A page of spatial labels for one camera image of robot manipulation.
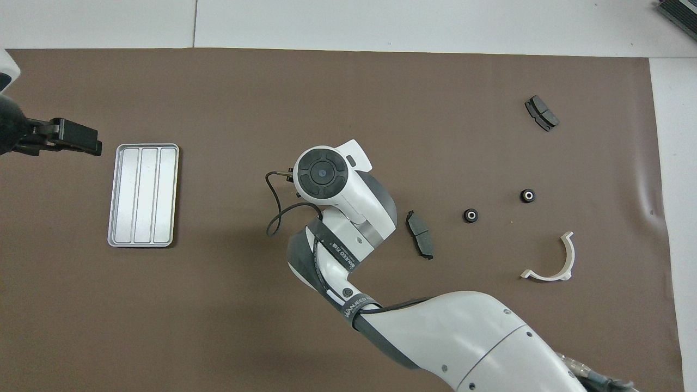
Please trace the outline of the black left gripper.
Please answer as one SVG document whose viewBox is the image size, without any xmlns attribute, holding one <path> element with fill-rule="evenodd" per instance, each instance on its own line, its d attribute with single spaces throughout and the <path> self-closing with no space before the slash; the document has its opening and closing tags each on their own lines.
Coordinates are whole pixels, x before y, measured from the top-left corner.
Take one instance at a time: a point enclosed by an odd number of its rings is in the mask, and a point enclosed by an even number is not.
<svg viewBox="0 0 697 392">
<path fill-rule="evenodd" d="M 37 132 L 44 126 L 51 130 L 54 124 L 28 119 L 14 100 L 1 96 L 1 154 L 14 151 L 38 156 L 41 150 L 57 151 L 56 146 L 47 143 L 47 134 Z M 102 156 L 102 141 L 99 141 L 96 129 L 65 118 L 58 118 L 57 126 L 58 145 L 92 156 Z"/>
</svg>

